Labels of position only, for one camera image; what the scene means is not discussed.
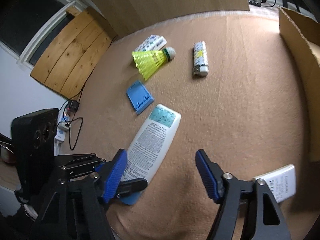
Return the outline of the white lotion tube teal label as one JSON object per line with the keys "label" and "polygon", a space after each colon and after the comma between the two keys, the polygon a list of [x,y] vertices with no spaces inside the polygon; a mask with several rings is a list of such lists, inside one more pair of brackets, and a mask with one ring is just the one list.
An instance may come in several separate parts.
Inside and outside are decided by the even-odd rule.
{"label": "white lotion tube teal label", "polygon": [[181,114],[158,104],[137,132],[127,150],[122,181],[152,181],[173,142]]}

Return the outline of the white power adapter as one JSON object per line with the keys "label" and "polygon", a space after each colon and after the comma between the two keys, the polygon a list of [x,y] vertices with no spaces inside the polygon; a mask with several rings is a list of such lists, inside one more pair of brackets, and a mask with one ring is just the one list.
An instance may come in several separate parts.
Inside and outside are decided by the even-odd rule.
{"label": "white power adapter", "polygon": [[267,183],[277,203],[296,194],[296,168],[293,164],[253,177],[253,180],[258,179],[263,179]]}

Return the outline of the blue phone stand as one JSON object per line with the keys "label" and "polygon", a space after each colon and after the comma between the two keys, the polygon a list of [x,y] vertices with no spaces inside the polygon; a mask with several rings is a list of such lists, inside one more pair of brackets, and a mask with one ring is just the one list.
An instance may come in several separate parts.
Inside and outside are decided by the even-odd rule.
{"label": "blue phone stand", "polygon": [[126,94],[137,115],[140,115],[154,102],[153,96],[139,80],[127,89]]}

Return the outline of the yellow shuttlecock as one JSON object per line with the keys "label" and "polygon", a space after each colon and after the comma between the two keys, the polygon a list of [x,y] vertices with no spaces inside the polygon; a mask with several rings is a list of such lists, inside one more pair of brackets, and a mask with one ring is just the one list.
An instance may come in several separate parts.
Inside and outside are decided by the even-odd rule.
{"label": "yellow shuttlecock", "polygon": [[156,51],[133,51],[132,57],[139,70],[140,75],[146,81],[157,70],[172,61],[176,56],[176,50],[172,47],[167,47]]}

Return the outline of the blue round disc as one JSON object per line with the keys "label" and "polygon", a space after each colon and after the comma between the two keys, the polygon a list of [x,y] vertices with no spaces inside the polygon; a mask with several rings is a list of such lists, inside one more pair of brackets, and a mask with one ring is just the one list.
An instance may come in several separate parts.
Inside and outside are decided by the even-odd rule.
{"label": "blue round disc", "polygon": [[141,192],[134,192],[133,194],[127,197],[121,197],[119,200],[126,205],[135,205],[141,197]]}

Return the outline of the white power strip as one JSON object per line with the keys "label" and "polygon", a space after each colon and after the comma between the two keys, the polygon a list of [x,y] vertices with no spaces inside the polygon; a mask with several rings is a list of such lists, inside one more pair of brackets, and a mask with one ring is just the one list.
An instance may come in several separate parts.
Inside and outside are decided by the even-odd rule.
{"label": "white power strip", "polygon": [[68,124],[70,122],[70,116],[68,113],[61,113],[57,120],[57,131],[54,137],[54,155],[60,154],[61,145],[64,143],[66,134],[68,132]]}

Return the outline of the pine plank board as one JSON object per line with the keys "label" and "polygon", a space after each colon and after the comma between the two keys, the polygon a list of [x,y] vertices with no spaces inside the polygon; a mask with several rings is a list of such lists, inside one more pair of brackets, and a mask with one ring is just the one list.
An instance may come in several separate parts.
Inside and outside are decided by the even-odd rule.
{"label": "pine plank board", "polygon": [[33,67],[30,76],[45,87],[71,99],[80,94],[87,79],[116,33],[95,9],[67,9],[74,16],[53,39]]}

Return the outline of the patterned white lighter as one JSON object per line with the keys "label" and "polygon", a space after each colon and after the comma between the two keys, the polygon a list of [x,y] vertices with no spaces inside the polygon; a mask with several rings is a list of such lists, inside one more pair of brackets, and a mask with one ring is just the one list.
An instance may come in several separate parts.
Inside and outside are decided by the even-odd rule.
{"label": "patterned white lighter", "polygon": [[206,43],[196,42],[193,47],[193,75],[206,77],[209,73]]}

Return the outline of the patterned tissue pack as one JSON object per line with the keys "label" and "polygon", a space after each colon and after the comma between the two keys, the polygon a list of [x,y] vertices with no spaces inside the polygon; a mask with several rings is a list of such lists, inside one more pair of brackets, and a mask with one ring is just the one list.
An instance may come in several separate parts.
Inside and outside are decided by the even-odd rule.
{"label": "patterned tissue pack", "polygon": [[167,44],[167,40],[160,35],[150,35],[135,51],[157,51]]}

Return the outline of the brown cardboard box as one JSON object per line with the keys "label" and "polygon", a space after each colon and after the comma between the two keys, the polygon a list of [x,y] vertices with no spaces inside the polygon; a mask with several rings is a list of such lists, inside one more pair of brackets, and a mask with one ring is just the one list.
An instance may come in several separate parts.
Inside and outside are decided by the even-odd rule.
{"label": "brown cardboard box", "polygon": [[294,10],[279,8],[279,29],[295,59],[308,104],[309,156],[319,162],[319,23]]}

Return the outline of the black power strip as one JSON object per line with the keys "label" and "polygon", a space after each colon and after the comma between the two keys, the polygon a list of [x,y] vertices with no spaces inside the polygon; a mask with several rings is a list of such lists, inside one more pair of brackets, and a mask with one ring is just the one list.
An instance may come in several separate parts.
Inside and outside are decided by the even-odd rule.
{"label": "black power strip", "polygon": [[256,7],[261,7],[261,3],[256,2],[255,0],[248,0],[248,3],[249,3],[250,5],[254,5],[254,6],[256,6]]}

